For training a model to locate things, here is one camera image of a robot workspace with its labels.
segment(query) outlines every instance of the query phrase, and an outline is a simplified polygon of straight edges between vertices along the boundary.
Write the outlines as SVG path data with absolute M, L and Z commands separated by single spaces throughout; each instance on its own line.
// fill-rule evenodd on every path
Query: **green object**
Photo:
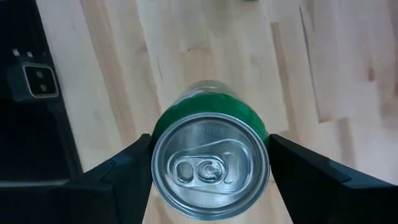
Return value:
M 171 106 L 156 123 L 152 137 L 157 141 L 174 122 L 193 114 L 206 112 L 227 114 L 238 118 L 250 126 L 264 143 L 269 137 L 261 118 L 247 104 L 229 94 L 212 92 L 193 95 Z

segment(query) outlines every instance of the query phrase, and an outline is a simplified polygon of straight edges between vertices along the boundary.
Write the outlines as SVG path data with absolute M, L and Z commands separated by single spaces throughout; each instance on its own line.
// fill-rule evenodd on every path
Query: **green soda can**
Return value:
M 160 196 L 199 220 L 247 210 L 269 179 L 268 133 L 256 112 L 227 85 L 192 85 L 160 117 L 152 176 Z

